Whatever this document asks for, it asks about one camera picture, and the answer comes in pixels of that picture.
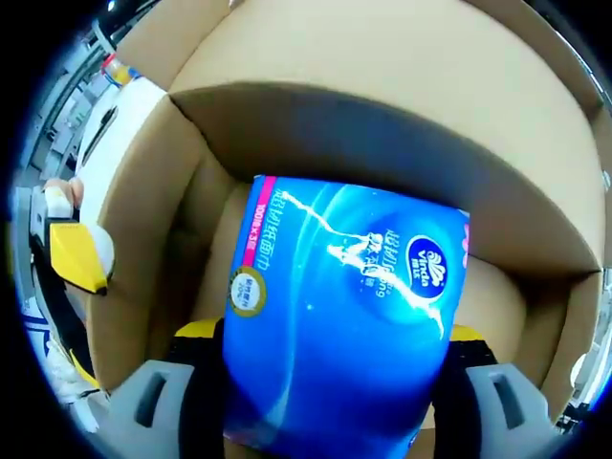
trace cardboard box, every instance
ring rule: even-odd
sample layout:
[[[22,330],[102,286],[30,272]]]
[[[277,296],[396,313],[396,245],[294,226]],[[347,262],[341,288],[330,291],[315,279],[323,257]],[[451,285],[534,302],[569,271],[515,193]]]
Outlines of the cardboard box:
[[[167,90],[99,223],[116,244],[87,303],[107,389],[176,329],[223,314],[256,174],[404,192],[471,215],[456,323],[512,361],[554,420],[612,261],[612,121],[572,51],[518,0],[163,0],[120,60]],[[431,419],[425,427],[432,427]],[[427,457],[424,429],[411,457]],[[247,457],[228,446],[228,457]]]

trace yellow object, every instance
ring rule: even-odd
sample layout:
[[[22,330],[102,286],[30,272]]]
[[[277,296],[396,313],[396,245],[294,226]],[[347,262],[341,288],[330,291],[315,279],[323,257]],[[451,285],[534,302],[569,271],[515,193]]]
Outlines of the yellow object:
[[[473,328],[467,327],[466,325],[453,325],[452,333],[450,334],[451,341],[478,341],[485,340]]]
[[[82,366],[80,366],[80,363],[75,357],[75,353],[73,352],[72,349],[70,350],[70,357],[73,360],[73,364],[75,365],[76,371],[80,375],[80,377],[86,382],[88,382],[89,384],[91,384],[94,388],[99,389],[99,384],[96,381],[96,379],[92,375],[87,373]]]
[[[206,318],[197,322],[190,322],[181,330],[176,332],[175,337],[183,338],[212,338],[217,318]]]
[[[107,286],[96,243],[80,223],[51,223],[49,243],[51,266],[68,282],[97,293]]]

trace blue tissue package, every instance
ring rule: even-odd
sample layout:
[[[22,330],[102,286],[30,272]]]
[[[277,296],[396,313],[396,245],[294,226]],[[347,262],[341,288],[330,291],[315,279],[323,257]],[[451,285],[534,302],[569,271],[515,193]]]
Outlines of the blue tissue package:
[[[468,222],[389,191],[257,177],[229,280],[225,435],[403,458],[448,348]]]

